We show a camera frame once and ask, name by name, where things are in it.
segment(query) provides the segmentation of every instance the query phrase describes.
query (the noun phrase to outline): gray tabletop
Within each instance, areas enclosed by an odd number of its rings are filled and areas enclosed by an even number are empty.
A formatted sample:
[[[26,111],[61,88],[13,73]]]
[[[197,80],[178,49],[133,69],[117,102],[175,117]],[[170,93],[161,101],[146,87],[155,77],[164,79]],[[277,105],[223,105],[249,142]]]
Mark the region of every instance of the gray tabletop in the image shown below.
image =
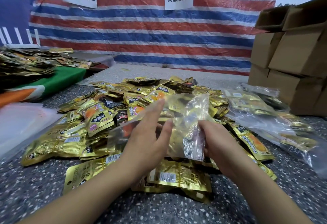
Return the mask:
[[[139,72],[135,76],[144,75],[147,74]],[[91,86],[73,85],[42,102],[45,107],[54,108],[90,90]],[[306,120],[321,136],[327,137],[326,121],[314,117]],[[327,223],[327,182],[318,178],[308,165],[261,140],[276,156],[267,166],[277,175],[277,184],[314,223]],[[23,152],[24,148],[0,167],[0,224],[15,223],[61,196],[67,168],[80,163],[74,159],[51,159],[23,168],[20,165]],[[244,197],[229,179],[211,175],[211,180],[214,200],[210,205],[172,193],[146,194],[129,190],[117,198],[96,223],[256,223]]]

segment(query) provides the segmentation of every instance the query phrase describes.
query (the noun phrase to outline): stack of cardboard boxes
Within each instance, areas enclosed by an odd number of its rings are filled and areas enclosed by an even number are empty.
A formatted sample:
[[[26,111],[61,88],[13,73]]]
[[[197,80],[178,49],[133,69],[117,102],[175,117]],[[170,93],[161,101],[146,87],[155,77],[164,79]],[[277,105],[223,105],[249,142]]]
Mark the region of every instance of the stack of cardboard boxes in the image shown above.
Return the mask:
[[[327,0],[263,10],[248,84],[280,90],[295,115],[327,116]]]

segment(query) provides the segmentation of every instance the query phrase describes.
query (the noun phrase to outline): red white blue striped tarp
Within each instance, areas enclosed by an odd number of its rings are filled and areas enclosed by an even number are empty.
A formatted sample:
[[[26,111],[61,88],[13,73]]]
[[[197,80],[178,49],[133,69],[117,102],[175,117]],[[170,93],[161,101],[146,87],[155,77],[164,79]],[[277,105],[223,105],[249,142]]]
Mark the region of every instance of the red white blue striped tarp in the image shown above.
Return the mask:
[[[96,10],[35,0],[31,33],[41,45],[118,55],[117,62],[248,75],[254,24],[275,0],[194,0],[165,11],[164,0],[97,0]]]

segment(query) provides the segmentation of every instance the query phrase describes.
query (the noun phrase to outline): blue wall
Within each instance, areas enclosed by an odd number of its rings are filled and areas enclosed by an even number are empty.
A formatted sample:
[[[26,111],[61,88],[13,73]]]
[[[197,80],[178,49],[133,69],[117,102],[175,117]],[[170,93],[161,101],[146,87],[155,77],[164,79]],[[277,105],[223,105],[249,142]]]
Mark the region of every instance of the blue wall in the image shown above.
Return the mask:
[[[18,27],[23,42],[28,43],[26,29],[31,4],[32,0],[0,0],[0,27],[7,27],[13,43],[19,43],[14,27]]]

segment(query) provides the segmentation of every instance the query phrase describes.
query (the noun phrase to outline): left hand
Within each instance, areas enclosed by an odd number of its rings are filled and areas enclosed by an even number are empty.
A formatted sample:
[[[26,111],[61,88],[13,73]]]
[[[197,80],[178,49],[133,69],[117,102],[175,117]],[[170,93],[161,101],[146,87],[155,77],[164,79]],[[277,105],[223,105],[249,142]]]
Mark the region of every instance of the left hand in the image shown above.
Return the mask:
[[[167,154],[172,120],[165,122],[159,138],[156,138],[157,123],[164,104],[165,100],[160,99],[145,109],[143,119],[133,129],[119,159],[131,167],[138,178],[154,169]]]

